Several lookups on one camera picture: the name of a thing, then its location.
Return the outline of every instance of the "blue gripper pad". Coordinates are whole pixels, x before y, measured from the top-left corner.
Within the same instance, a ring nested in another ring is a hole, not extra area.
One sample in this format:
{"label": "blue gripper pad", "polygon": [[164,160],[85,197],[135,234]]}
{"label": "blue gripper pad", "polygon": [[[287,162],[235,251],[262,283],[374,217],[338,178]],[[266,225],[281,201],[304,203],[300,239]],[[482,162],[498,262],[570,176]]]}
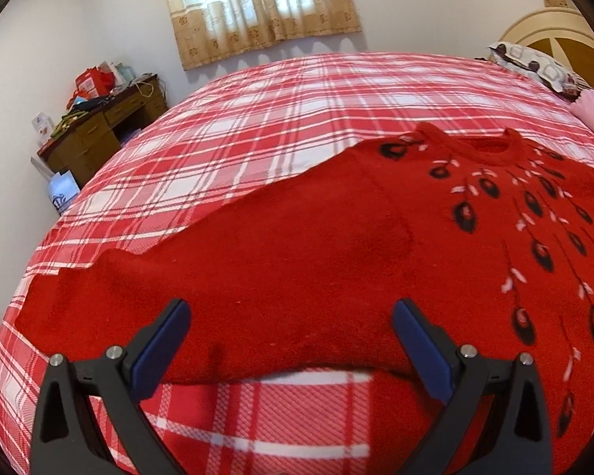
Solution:
{"label": "blue gripper pad", "polygon": [[394,305],[393,326],[429,396],[446,405],[454,391],[451,368],[425,329],[431,325],[423,325],[407,301],[399,300]]}
{"label": "blue gripper pad", "polygon": [[181,346],[191,325],[191,309],[184,300],[172,301],[153,325],[142,329],[130,346],[145,332],[149,341],[130,366],[129,393],[133,402],[151,398]]}

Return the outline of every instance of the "screw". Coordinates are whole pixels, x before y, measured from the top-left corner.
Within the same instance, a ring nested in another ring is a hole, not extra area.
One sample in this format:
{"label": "screw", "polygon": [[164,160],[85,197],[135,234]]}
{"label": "screw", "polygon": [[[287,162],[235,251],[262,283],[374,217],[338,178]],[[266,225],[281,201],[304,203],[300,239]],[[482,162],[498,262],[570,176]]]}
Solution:
{"label": "screw", "polygon": [[64,356],[60,353],[56,353],[53,357],[49,359],[49,364],[51,366],[57,367],[64,362]]}
{"label": "screw", "polygon": [[528,352],[524,352],[524,353],[520,353],[520,362],[524,366],[530,366],[532,363],[535,362],[535,359]]}
{"label": "screw", "polygon": [[116,360],[124,354],[124,349],[120,346],[111,346],[106,351],[106,357],[110,360]]}
{"label": "screw", "polygon": [[460,348],[460,354],[462,354],[467,359],[473,359],[478,354],[478,349],[475,348],[472,344],[464,344]]}

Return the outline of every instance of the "wooden desk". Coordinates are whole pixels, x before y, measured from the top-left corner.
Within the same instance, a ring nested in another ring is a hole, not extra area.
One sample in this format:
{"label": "wooden desk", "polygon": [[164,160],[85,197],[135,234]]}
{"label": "wooden desk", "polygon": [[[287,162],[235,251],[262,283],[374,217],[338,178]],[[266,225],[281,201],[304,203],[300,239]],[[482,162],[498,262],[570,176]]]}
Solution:
{"label": "wooden desk", "polygon": [[156,75],[146,78],[140,87],[141,91],[131,85],[71,123],[37,154],[55,173],[70,170],[83,187],[120,150],[119,139],[125,133],[151,125],[167,110]]}

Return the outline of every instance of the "curtain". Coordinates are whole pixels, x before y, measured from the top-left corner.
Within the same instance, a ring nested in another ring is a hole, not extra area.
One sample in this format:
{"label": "curtain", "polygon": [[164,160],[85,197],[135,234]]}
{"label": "curtain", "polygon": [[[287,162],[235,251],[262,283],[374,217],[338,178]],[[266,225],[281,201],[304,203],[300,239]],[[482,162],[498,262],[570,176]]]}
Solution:
{"label": "curtain", "polygon": [[361,30],[352,0],[167,0],[184,69],[286,39]]}

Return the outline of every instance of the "plaid blanket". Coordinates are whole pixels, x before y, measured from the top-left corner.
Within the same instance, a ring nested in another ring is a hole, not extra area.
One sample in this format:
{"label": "plaid blanket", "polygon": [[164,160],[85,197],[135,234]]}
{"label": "plaid blanket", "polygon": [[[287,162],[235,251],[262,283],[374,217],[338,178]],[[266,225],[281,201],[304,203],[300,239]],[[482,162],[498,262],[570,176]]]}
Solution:
{"label": "plaid blanket", "polygon": [[[454,134],[510,127],[594,167],[594,134],[567,103],[491,63],[409,53],[328,54],[236,72],[169,110],[95,176],[38,247],[0,329],[0,444],[29,471],[48,359],[13,326],[35,274],[141,253],[249,191],[418,122]],[[213,386],[160,386],[148,419],[193,474],[363,474],[371,375],[307,370]],[[101,402],[95,414],[133,471]]]}

